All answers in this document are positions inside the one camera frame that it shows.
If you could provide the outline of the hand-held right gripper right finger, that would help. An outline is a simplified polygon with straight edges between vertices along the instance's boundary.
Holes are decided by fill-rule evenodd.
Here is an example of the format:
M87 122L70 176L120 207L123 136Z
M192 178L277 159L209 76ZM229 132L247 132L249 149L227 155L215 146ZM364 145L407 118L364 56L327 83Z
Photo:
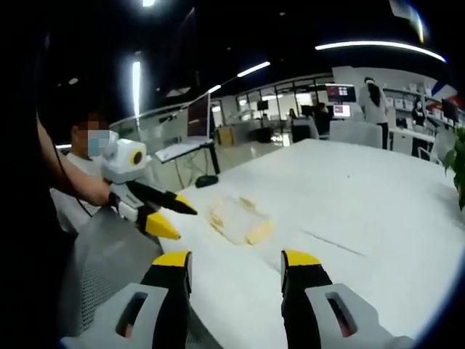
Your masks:
M379 322L376 309L348 286L335 284L318 258L281 251L281 315L289 348L413 348Z

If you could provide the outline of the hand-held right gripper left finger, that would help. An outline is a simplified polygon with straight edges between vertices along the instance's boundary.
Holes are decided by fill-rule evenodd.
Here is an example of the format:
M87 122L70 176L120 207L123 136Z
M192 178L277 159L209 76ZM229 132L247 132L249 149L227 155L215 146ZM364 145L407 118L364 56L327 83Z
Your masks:
M61 348L185 348L190 320L192 253L156 258L139 284L101 304L90 327Z

